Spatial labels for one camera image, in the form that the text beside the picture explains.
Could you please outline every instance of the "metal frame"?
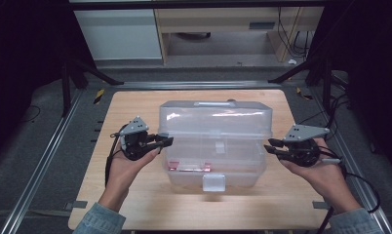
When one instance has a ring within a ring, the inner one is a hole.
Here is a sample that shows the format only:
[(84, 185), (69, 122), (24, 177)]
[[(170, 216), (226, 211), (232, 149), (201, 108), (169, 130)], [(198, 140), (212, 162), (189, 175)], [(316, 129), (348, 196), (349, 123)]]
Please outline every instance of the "metal frame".
[(69, 109), (68, 114), (65, 117), (62, 117), (59, 121), (59, 125), (57, 126), (56, 131), (54, 132), (54, 135), (52, 136), (46, 150), (44, 151), (44, 154), (42, 155), (34, 173), (32, 174), (31, 179), (29, 180), (28, 184), (20, 195), (18, 202), (14, 206), (14, 209), (7, 217), (2, 228), (2, 234), (16, 233), (18, 228), (20, 227), (20, 223), (22, 222), (23, 217), (28, 211), (29, 205), (31, 204), (31, 201), (34, 198), (35, 193), (37, 192), (38, 187), (41, 184), (41, 181), (46, 171), (48, 170), (51, 161), (54, 158), (54, 155), (75, 113), (82, 94), (82, 90), (77, 90), (74, 94), (74, 98), (72, 100), (72, 107)]
[(52, 4), (54, 8), (73, 11), (191, 9), (191, 8), (255, 8), (255, 7), (323, 7), (344, 4), (348, 0), (197, 0), (197, 1), (135, 1)]
[[(317, 92), (314, 89), (311, 89), (311, 92), (314, 97), (319, 96), (319, 94), (317, 94)], [(318, 99), (316, 99), (316, 101), (317, 101), (317, 104), (320, 107), (320, 109), (324, 110), (325, 109), (324, 104), (321, 103)], [(329, 121), (330, 117), (327, 115), (326, 112), (324, 112), (324, 118), (327, 122)], [(337, 145), (337, 147), (339, 149), (339, 154), (343, 155), (344, 158), (346, 159), (347, 171), (349, 173), (364, 177), (364, 174), (361, 172), (360, 168), (358, 167), (357, 162), (354, 160), (354, 157), (352, 156), (352, 153), (349, 150), (347, 144), (345, 143), (345, 140), (342, 137), (339, 130), (337, 130), (333, 139), (335, 139), (335, 144)], [(360, 199), (361, 199), (361, 202), (363, 203), (363, 206), (367, 207), (367, 208), (373, 208), (375, 206), (376, 199), (375, 199), (375, 195), (373, 194), (371, 188), (366, 183), (361, 181), (360, 179), (352, 178), (351, 181), (352, 181), (352, 184), (354, 185), (354, 187), (356, 188), (358, 195), (360, 196)], [(379, 207), (377, 211), (372, 213), (371, 216), (378, 223), (379, 227), (382, 229), (384, 234), (392, 234), (392, 227), (391, 227), (390, 223), (388, 222), (388, 219), (385, 216), (385, 213), (381, 207)]]
[(279, 84), (267, 81), (157, 81), (157, 82), (126, 82), (114, 86), (124, 90), (215, 90), (215, 89), (271, 89), (279, 88)]

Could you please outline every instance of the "human hand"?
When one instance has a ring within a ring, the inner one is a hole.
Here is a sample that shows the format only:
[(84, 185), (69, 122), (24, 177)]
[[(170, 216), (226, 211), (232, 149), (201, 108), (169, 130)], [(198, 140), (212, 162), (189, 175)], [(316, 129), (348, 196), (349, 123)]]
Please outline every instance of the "human hand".
[(98, 203), (114, 212), (119, 212), (138, 172), (153, 161), (159, 154), (160, 148), (148, 152), (136, 161), (131, 161), (124, 156), (120, 143), (117, 144), (115, 152), (117, 153), (113, 156), (108, 182)]
[[(322, 138), (315, 138), (315, 141), (322, 151), (329, 152)], [(323, 158), (330, 157), (321, 154), (320, 159)], [(361, 208), (349, 190), (339, 165), (325, 164), (319, 160), (314, 166), (304, 168), (289, 161), (281, 160), (280, 162), (293, 174), (307, 180), (321, 196), (329, 201), (338, 214)]]

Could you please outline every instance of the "sleeve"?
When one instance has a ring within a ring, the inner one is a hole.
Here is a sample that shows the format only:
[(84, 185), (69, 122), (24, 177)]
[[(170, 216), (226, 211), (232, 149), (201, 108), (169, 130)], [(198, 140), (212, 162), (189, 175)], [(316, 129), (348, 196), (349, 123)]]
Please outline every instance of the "sleeve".
[(113, 234), (120, 233), (126, 220), (122, 215), (94, 203), (90, 210), (84, 215), (74, 234)]
[(378, 224), (372, 219), (364, 209), (334, 215), (330, 219), (331, 231), (333, 234), (341, 233), (366, 233), (382, 234)]

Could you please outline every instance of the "wooden table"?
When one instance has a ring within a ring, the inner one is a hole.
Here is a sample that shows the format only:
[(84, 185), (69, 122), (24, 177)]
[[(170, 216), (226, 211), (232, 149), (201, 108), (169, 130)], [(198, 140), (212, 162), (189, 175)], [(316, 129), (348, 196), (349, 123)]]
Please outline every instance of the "wooden table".
[[(159, 106), (167, 100), (252, 100), (273, 108), (272, 131), (284, 136), (294, 123), (285, 95), (279, 90), (146, 91), (116, 93), (109, 106), (96, 148), (68, 226), (74, 229), (104, 190), (104, 166), (114, 138), (110, 135), (140, 116), (157, 134)], [(171, 185), (162, 169), (163, 152), (138, 174), (120, 214), (128, 230), (263, 230), (316, 229), (327, 211), (315, 210), (323, 201), (302, 178), (291, 174), (274, 155), (266, 154), (267, 169), (251, 188), (226, 188), (208, 193)]]

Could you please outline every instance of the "black cable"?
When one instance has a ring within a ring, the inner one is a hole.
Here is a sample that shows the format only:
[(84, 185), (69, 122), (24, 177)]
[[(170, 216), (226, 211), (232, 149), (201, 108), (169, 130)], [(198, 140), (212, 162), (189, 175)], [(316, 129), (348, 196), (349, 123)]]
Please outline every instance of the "black cable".
[(362, 176), (359, 176), (359, 175), (355, 175), (355, 174), (351, 174), (351, 173), (346, 173), (346, 175), (347, 176), (354, 176), (354, 177), (362, 180), (364, 183), (366, 183), (370, 187), (370, 189), (372, 190), (372, 193), (375, 196), (376, 204), (375, 204), (374, 208), (372, 208), (371, 210), (368, 210), (368, 213), (374, 213), (376, 210), (378, 210), (378, 208), (381, 204), (381, 199), (380, 199), (378, 191), (375, 189), (375, 187), (372, 185), (372, 183), (370, 183), (368, 180), (366, 180), (365, 178), (363, 178)]
[(110, 176), (110, 169), (111, 169), (111, 163), (112, 163), (112, 161), (113, 161), (113, 157), (114, 157), (114, 155), (115, 155), (116, 153), (118, 153), (118, 152), (121, 151), (121, 149), (120, 149), (120, 150), (118, 150), (117, 152), (114, 152), (114, 149), (116, 148), (118, 139), (119, 139), (119, 137), (120, 137), (120, 134), (119, 134), (120, 131), (119, 131), (118, 133), (112, 134), (112, 135), (110, 136), (110, 137), (114, 137), (114, 141), (113, 141), (113, 145), (111, 146), (110, 153), (108, 154), (107, 161), (106, 161), (106, 163), (105, 163), (105, 172), (104, 172), (104, 185), (105, 185), (105, 186), (107, 185), (108, 178), (109, 178), (109, 176)]
[(338, 101), (339, 101), (341, 98), (344, 98), (344, 97), (346, 97), (346, 94), (341, 95), (340, 97), (337, 97), (337, 98), (333, 101), (333, 103), (331, 103), (331, 107), (330, 107), (330, 109), (328, 110), (328, 115), (330, 116), (330, 119), (329, 119), (329, 121), (328, 121), (328, 123), (327, 123), (327, 125), (326, 125), (326, 128), (327, 128), (327, 129), (329, 129), (329, 128), (331, 127), (331, 125), (333, 124), (333, 120), (334, 120), (334, 116), (335, 116), (335, 111), (339, 108)]
[(296, 44), (299, 35), (300, 35), (300, 31), (298, 31), (298, 32), (296, 33), (296, 37), (295, 37), (295, 39), (294, 39), (293, 50), (294, 50), (294, 52), (296, 52), (298, 55), (302, 55), (303, 57), (306, 57), (307, 50), (308, 50), (308, 37), (309, 37), (309, 31), (306, 31), (305, 46), (304, 46), (304, 47), (299, 47), (299, 46)]
[(324, 155), (330, 156), (330, 157), (335, 158), (335, 159), (341, 159), (336, 154), (332, 154), (332, 153), (325, 152), (325, 151), (321, 151), (320, 154), (324, 154)]
[(336, 120), (335, 119), (333, 119), (333, 122), (335, 123), (335, 129), (333, 129), (332, 131), (330, 131), (330, 135), (325, 135), (324, 136), (324, 140), (325, 141), (329, 141), (330, 139), (332, 139), (335, 135), (336, 135), (336, 133), (338, 132), (338, 124), (337, 124), (337, 122), (336, 122)]
[(318, 115), (320, 115), (320, 114), (322, 114), (322, 113), (324, 113), (324, 112), (325, 112), (325, 110), (321, 110), (320, 112), (318, 112), (318, 113), (312, 115), (311, 117), (308, 117), (308, 118), (302, 120), (302, 121), (299, 122), (298, 124), (303, 124), (304, 122), (306, 122), (306, 121), (308, 121), (308, 120), (311, 120), (311, 119), (317, 117)]
[(122, 151), (121, 149), (115, 151), (112, 156), (114, 157), (114, 155), (116, 155), (118, 152), (121, 152), (121, 151)]
[[(287, 38), (287, 42), (285, 42), (284, 38), (281, 36), (280, 27), (282, 27), (282, 30), (284, 31), (285, 37)], [(299, 56), (299, 55), (294, 56), (291, 52), (291, 47), (289, 45), (290, 39), (288, 38), (287, 31), (285, 30), (285, 27), (282, 25), (282, 21), (281, 21), (281, 7), (278, 7), (278, 27), (277, 27), (277, 29), (278, 29), (277, 31), (278, 31), (279, 38), (281, 39), (282, 43), (284, 43), (285, 48), (287, 49), (290, 56), (293, 58), (303, 58), (303, 56)]]
[(327, 227), (327, 224), (330, 220), (330, 218), (333, 216), (333, 207), (330, 207), (330, 209), (327, 212), (327, 215), (325, 216), (323, 223), (321, 223), (320, 228), (318, 229), (318, 234), (324, 233), (325, 228)]
[(323, 148), (323, 149), (327, 149), (328, 151), (330, 151), (334, 155), (334, 158), (337, 158), (337, 159), (341, 159), (342, 158), (342, 157), (339, 157), (332, 149), (330, 149), (328, 147), (324, 147), (324, 146), (321, 146), (321, 145), (319, 145), (319, 147)]
[[(339, 108), (340, 106), (342, 106), (343, 104), (349, 103), (349, 102), (350, 102), (349, 100), (343, 101), (342, 103), (340, 103), (340, 104), (337, 105), (336, 109), (338, 109), (338, 108)], [(338, 124), (337, 124), (336, 120), (333, 119), (333, 122), (335, 123), (335, 129), (333, 130), (333, 133), (331, 134), (330, 137), (328, 137), (328, 136), (325, 137), (325, 140), (326, 140), (326, 141), (332, 139), (332, 138), (335, 136), (335, 134), (338, 132)]]

